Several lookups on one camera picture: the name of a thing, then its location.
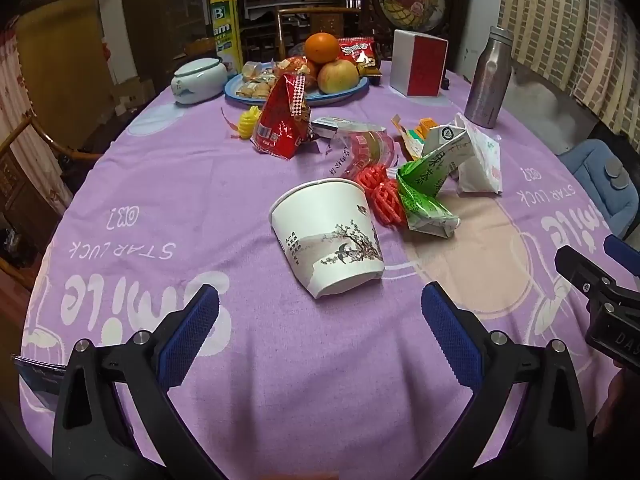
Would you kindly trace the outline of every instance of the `purple tablecloth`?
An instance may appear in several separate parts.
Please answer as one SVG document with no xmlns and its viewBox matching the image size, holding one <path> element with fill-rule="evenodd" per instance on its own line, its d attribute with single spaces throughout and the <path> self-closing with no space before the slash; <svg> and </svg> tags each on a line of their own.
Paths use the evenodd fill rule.
<svg viewBox="0 0 640 480">
<path fill-rule="evenodd" d="M 399 114 L 452 120 L 468 84 L 449 101 L 416 104 L 386 86 L 312 116 L 382 124 Z M 572 352 L 588 416 L 614 368 L 584 343 L 585 299 L 554 268 L 570 244 L 613 275 L 610 231 L 587 194 L 546 147 L 504 110 L 488 134 L 500 142 L 504 192 L 439 197 L 458 213 L 454 238 L 377 225 L 382 280 L 314 301 L 295 280 L 267 213 L 281 193 L 328 176 L 315 144 L 289 162 L 233 139 L 221 114 L 245 109 L 223 97 L 179 107 L 164 90 L 88 175 L 65 213 L 31 297 L 22 354 L 66 363 L 83 337 L 116 344 L 153 330 L 202 283 L 219 291 L 220 316 L 182 386 L 169 395 L 191 432 L 232 480 L 339 471 L 344 480 L 411 478 L 470 399 L 420 313 L 420 292 L 439 280 L 489 330 Z M 53 413 L 21 384 L 22 413 L 51 450 Z M 143 453 L 158 456 L 123 394 Z M 515 409 L 510 400 L 483 459 L 494 456 Z"/>
</svg>

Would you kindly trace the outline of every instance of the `thermos bottle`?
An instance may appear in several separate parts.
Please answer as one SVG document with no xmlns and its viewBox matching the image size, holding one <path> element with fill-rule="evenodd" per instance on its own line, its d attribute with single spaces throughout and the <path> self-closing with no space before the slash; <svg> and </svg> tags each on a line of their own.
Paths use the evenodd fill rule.
<svg viewBox="0 0 640 480">
<path fill-rule="evenodd" d="M 489 40 L 478 58 L 465 117 L 479 126 L 493 128 L 511 77 L 513 33 L 492 27 Z"/>
</svg>

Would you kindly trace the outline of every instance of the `white ceramic jar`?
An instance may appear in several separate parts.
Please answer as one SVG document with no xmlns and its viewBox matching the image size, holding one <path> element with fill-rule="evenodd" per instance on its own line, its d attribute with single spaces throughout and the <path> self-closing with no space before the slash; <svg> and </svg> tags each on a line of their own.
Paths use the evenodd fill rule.
<svg viewBox="0 0 640 480">
<path fill-rule="evenodd" d="M 225 65 L 219 59 L 204 57 L 175 71 L 171 91 L 177 102 L 191 105 L 220 94 L 225 89 L 226 79 Z"/>
</svg>

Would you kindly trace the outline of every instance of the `paper cup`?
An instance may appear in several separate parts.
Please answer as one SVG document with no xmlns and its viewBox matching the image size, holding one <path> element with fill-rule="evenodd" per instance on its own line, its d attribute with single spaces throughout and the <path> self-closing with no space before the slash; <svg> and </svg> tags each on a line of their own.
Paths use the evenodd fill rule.
<svg viewBox="0 0 640 480">
<path fill-rule="evenodd" d="M 296 278 L 314 298 L 380 278 L 380 242 L 364 190 L 325 178 L 297 186 L 271 206 L 269 222 Z"/>
</svg>

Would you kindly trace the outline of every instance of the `curtain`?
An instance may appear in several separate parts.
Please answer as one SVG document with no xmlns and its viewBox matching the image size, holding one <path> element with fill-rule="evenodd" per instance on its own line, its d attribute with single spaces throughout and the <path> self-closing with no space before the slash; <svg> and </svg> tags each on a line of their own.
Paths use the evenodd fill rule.
<svg viewBox="0 0 640 480">
<path fill-rule="evenodd" d="M 640 34 L 619 0 L 501 0 L 513 58 L 589 108 L 640 152 Z"/>
<path fill-rule="evenodd" d="M 31 110 L 31 101 L 20 71 L 15 31 L 0 33 L 0 142 Z M 31 126 L 14 142 L 11 150 L 20 167 L 44 199 L 62 215 L 73 196 L 60 179 L 56 157 Z"/>
</svg>

